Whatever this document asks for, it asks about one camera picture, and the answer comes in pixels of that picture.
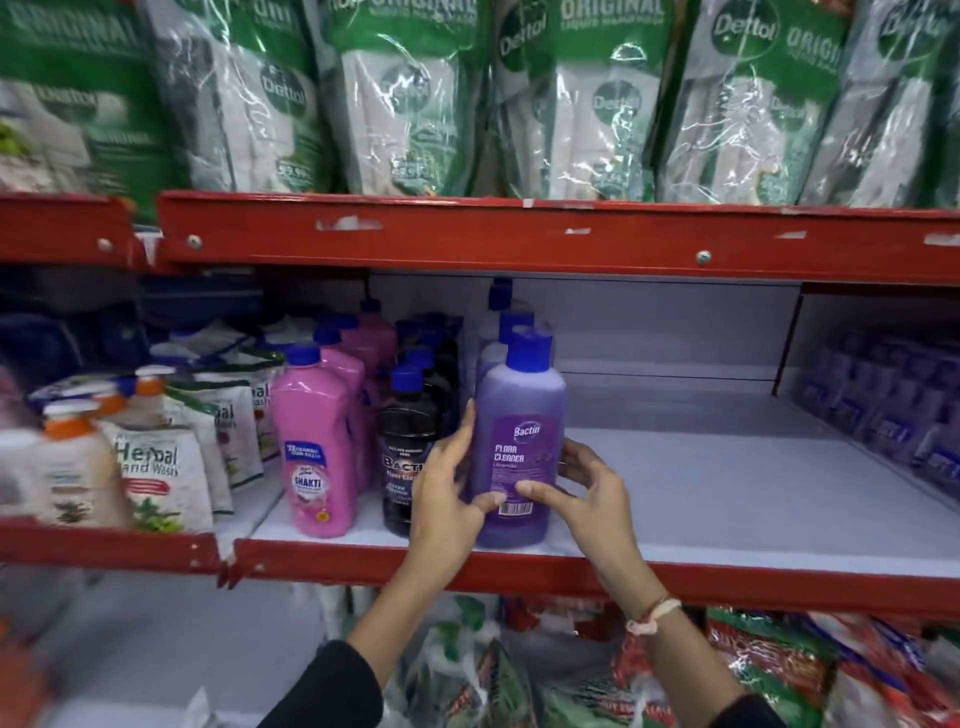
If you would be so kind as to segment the person's right hand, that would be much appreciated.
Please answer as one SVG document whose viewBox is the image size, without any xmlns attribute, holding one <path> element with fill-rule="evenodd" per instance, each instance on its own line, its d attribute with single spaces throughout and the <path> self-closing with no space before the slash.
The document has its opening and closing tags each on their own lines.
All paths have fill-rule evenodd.
<svg viewBox="0 0 960 728">
<path fill-rule="evenodd" d="M 642 557 L 630 493 L 621 475 L 583 443 L 566 439 L 559 474 L 585 489 L 566 523 L 575 543 L 625 617 L 640 623 L 668 593 Z"/>
</svg>

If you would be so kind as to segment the person's left hand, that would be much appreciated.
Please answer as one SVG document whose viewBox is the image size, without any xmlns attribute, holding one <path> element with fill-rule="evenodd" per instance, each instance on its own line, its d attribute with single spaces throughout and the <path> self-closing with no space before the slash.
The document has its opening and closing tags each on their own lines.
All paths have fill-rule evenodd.
<svg viewBox="0 0 960 728">
<path fill-rule="evenodd" d="M 468 514 L 458 469 L 471 450 L 476 419 L 474 401 L 465 408 L 458 430 L 435 443 L 414 480 L 411 532 L 406 562 L 425 588 L 442 591 L 471 555 L 486 517 Z"/>
</svg>

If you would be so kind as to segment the purple floor cleaner bottle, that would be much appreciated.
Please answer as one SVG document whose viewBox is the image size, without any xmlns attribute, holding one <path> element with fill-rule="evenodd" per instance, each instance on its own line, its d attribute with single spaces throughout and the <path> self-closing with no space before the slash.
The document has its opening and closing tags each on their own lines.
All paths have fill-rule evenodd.
<svg viewBox="0 0 960 728">
<path fill-rule="evenodd" d="M 464 315 L 464 336 L 467 351 L 478 355 L 490 343 L 498 340 L 500 315 L 510 310 L 513 302 L 513 280 L 497 276 L 488 286 L 483 305 Z"/>
<path fill-rule="evenodd" d="M 477 359 L 474 399 L 479 414 L 483 414 L 484 408 L 488 408 L 491 403 L 494 403 L 495 409 L 517 407 L 516 404 L 507 404 L 507 401 L 517 395 L 521 400 L 526 397 L 523 388 L 516 382 L 518 375 L 514 372 L 510 374 L 509 379 L 504 375 L 495 377 L 493 395 L 483 394 L 483 389 L 486 387 L 484 382 L 487 374 L 506 364 L 514 329 L 516 327 L 534 327 L 534 325 L 535 314 L 528 310 L 508 309 L 499 314 L 496 337 L 481 347 Z"/>
<path fill-rule="evenodd" d="M 520 494 L 517 483 L 554 486 L 558 478 L 568 387 L 552 366 L 552 347 L 548 328 L 517 325 L 505 361 L 479 382 L 467 487 L 472 497 L 504 497 L 485 517 L 480 548 L 516 550 L 546 538 L 549 509 Z"/>
</svg>

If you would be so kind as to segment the person's right forearm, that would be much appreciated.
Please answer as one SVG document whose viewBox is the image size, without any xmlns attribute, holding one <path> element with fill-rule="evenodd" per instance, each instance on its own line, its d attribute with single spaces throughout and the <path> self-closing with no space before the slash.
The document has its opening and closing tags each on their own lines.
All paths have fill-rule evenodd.
<svg viewBox="0 0 960 728">
<path fill-rule="evenodd" d="M 786 728 L 738 681 L 678 599 L 668 593 L 637 625 L 679 728 Z"/>
</svg>

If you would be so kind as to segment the person's left forearm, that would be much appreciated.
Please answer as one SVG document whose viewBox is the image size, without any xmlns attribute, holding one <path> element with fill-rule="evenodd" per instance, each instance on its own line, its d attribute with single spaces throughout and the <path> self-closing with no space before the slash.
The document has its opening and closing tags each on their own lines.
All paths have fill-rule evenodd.
<svg viewBox="0 0 960 728">
<path fill-rule="evenodd" d="M 256 728 L 378 728 L 389 678 L 463 564 L 410 552 L 349 634 L 318 650 Z"/>
</svg>

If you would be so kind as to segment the black floor cleaner bottle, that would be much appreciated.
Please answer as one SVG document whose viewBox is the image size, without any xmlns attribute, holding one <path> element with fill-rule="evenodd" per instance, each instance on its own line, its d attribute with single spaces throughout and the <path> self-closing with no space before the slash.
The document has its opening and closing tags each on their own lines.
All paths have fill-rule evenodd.
<svg viewBox="0 0 960 728">
<path fill-rule="evenodd" d="M 441 437 L 441 413 L 413 365 L 390 371 L 390 391 L 376 417 L 377 464 L 385 528 L 408 539 L 413 485 Z"/>
<path fill-rule="evenodd" d="M 423 388 L 438 409 L 439 434 L 447 437 L 454 429 L 451 416 L 453 399 L 450 382 L 437 369 L 435 349 L 426 344 L 406 346 L 402 351 L 404 364 L 419 369 L 423 377 Z"/>
<path fill-rule="evenodd" d="M 433 350 L 434 367 L 450 385 L 447 418 L 453 428 L 459 423 L 461 413 L 459 348 L 445 313 L 428 311 L 423 314 L 421 324 L 416 343 Z"/>
</svg>

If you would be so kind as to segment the green white pouch in plastic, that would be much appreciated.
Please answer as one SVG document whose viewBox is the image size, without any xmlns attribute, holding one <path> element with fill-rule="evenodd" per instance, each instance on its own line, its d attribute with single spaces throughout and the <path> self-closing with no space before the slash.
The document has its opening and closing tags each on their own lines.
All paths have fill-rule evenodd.
<svg viewBox="0 0 960 728">
<path fill-rule="evenodd" d="M 377 728 L 538 728 L 526 666 L 508 647 L 502 599 L 445 592 L 383 692 Z"/>
</svg>

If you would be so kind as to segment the pink floor cleaner bottle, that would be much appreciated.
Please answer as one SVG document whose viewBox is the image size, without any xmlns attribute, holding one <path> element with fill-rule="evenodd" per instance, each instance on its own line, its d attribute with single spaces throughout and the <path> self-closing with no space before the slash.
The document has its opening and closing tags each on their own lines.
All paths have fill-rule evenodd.
<svg viewBox="0 0 960 728">
<path fill-rule="evenodd" d="M 376 350 L 376 380 L 384 389 L 388 387 L 391 371 L 397 364 L 398 334 L 394 325 L 382 315 L 378 298 L 364 298 L 359 309 L 359 331 L 372 342 Z"/>
<path fill-rule="evenodd" d="M 294 526 L 310 538 L 336 539 L 352 528 L 356 511 L 350 390 L 322 364 L 317 344 L 289 346 L 284 359 L 270 386 L 270 414 Z"/>
<path fill-rule="evenodd" d="M 342 343 L 340 329 L 331 323 L 316 325 L 313 341 L 319 349 L 319 366 L 330 370 L 346 387 L 346 425 L 352 443 L 355 483 L 357 493 L 363 494 L 376 482 L 374 444 L 364 401 L 365 365 L 359 358 L 347 352 Z"/>
</svg>

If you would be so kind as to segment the red packet in plastic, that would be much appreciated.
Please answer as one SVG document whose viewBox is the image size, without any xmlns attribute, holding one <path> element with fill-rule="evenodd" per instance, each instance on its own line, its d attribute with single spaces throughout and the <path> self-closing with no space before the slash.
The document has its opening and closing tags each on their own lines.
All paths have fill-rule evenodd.
<svg viewBox="0 0 960 728">
<path fill-rule="evenodd" d="M 609 710 L 626 721 L 627 728 L 679 728 L 640 636 L 625 633 L 611 661 L 610 676 L 616 691 Z"/>
</svg>

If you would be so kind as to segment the white hand wash pouch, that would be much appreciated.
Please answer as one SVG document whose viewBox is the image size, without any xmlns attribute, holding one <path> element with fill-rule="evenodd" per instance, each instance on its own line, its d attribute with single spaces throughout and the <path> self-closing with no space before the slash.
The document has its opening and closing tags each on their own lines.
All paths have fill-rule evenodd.
<svg viewBox="0 0 960 728">
<path fill-rule="evenodd" d="M 137 530 L 161 534 L 214 531 L 202 451 L 186 427 L 103 422 Z"/>
<path fill-rule="evenodd" d="M 218 443 L 231 490 L 259 480 L 264 474 L 252 385 L 242 378 L 217 378 L 193 383 L 193 393 L 215 407 Z"/>
<path fill-rule="evenodd" d="M 162 411 L 169 424 L 192 431 L 197 439 L 213 515 L 233 515 L 234 499 L 217 429 L 217 408 L 171 384 L 164 388 Z"/>
<path fill-rule="evenodd" d="M 283 373 L 285 357 L 282 353 L 255 346 L 242 346 L 234 363 L 246 375 L 253 397 L 259 455 L 264 462 L 279 456 L 280 445 L 273 419 L 272 386 Z"/>
</svg>

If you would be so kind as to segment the pile of red green packets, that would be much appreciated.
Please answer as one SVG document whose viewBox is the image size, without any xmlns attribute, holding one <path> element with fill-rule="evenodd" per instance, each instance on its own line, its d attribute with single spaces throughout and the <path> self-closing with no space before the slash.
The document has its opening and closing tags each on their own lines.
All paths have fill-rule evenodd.
<svg viewBox="0 0 960 728">
<path fill-rule="evenodd" d="M 704 633 L 786 728 L 960 728 L 960 654 L 916 619 L 708 608 Z"/>
</svg>

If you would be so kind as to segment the white bottle orange pump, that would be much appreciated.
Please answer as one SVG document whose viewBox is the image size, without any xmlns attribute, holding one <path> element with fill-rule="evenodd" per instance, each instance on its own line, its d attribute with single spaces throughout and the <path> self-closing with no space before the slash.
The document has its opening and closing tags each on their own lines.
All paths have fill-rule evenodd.
<svg viewBox="0 0 960 728">
<path fill-rule="evenodd" d="M 138 368 L 132 396 L 98 394 L 99 408 L 90 421 L 111 441 L 121 436 L 168 434 L 173 426 L 164 413 L 164 397 L 166 383 L 175 371 L 158 364 Z"/>
<path fill-rule="evenodd" d="M 94 421 L 90 398 L 43 408 L 41 438 L 27 455 L 32 516 L 43 526 L 132 529 L 133 510 L 114 450 Z"/>
</svg>

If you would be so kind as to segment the row of green refill pouches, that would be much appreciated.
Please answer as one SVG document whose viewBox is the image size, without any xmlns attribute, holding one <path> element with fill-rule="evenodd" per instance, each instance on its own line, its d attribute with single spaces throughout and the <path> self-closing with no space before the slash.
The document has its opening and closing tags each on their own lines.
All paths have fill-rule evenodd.
<svg viewBox="0 0 960 728">
<path fill-rule="evenodd" d="M 960 0 L 0 0 L 0 191 L 960 213 Z"/>
</svg>

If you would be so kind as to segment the dark blue packages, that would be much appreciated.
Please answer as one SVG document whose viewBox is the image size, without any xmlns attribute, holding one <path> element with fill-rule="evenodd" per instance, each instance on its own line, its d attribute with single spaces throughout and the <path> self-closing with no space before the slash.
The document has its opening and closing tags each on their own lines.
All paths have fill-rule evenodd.
<svg viewBox="0 0 960 728">
<path fill-rule="evenodd" d="M 24 389 L 219 358 L 263 312 L 255 273 L 0 264 L 0 367 Z"/>
</svg>

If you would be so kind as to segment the long red shelf rail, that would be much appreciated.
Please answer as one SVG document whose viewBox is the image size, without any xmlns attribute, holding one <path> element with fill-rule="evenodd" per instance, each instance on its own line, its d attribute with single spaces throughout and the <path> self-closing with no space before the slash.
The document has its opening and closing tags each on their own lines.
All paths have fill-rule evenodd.
<svg viewBox="0 0 960 728">
<path fill-rule="evenodd" d="M 330 541 L 241 539 L 218 587 L 242 579 L 383 586 L 402 564 L 401 547 Z M 960 578 L 869 575 L 705 564 L 655 563 L 667 590 L 685 604 L 749 610 L 839 612 L 960 622 Z M 475 551 L 449 585 L 455 592 L 601 599 L 583 557 Z"/>
<path fill-rule="evenodd" d="M 960 286 L 960 212 L 168 191 L 160 259 Z"/>
</svg>

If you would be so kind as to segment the short red shelf rail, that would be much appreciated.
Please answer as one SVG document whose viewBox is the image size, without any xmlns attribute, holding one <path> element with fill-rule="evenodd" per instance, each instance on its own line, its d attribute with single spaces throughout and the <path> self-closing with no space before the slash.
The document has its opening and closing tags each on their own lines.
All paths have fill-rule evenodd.
<svg viewBox="0 0 960 728">
<path fill-rule="evenodd" d="M 47 526 L 0 517 L 0 564 L 215 576 L 222 560 L 210 533 Z"/>
<path fill-rule="evenodd" d="M 0 263 L 142 270 L 146 254 L 117 198 L 0 192 Z"/>
</svg>

